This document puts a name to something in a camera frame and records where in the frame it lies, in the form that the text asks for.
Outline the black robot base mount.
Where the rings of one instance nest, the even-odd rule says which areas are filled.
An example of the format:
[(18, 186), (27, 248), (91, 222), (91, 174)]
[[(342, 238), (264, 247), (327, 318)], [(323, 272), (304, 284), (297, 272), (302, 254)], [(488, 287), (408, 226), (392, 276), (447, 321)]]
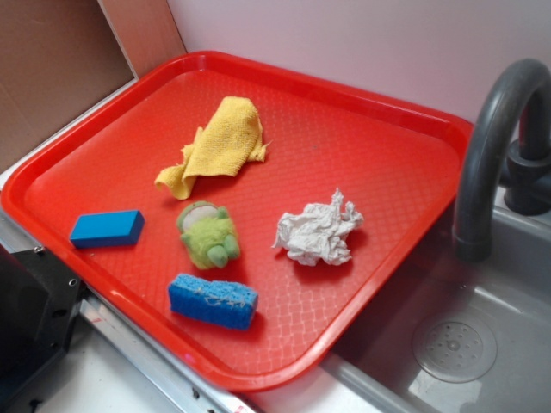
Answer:
[(1, 249), (1, 411), (68, 352), (84, 290), (48, 250)]

